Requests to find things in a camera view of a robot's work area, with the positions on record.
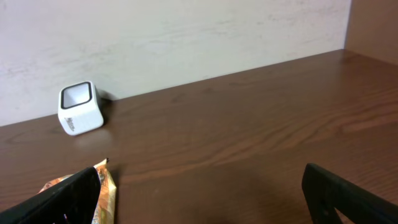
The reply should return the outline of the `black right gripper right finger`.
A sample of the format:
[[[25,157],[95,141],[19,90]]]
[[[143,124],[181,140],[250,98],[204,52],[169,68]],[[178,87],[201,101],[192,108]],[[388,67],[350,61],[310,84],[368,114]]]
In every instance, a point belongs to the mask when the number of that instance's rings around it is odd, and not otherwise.
[[[316,164],[306,165],[302,190],[314,223],[341,223],[340,211],[353,223],[397,224],[397,205]]]

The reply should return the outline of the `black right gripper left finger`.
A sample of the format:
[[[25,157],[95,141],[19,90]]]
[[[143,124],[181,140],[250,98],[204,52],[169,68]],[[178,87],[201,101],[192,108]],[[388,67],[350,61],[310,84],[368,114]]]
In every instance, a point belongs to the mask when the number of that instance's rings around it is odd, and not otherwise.
[[[1,223],[91,223],[100,194],[94,167],[1,212]]]

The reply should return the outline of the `orange snack bag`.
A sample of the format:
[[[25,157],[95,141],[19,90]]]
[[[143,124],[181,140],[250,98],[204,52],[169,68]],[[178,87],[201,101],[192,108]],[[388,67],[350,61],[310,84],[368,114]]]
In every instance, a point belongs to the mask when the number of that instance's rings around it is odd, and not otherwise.
[[[94,216],[89,224],[114,223],[116,184],[107,168],[108,162],[109,159],[106,158],[93,166],[98,173],[101,188]],[[65,175],[47,182],[40,190],[40,193],[72,175],[74,174]]]

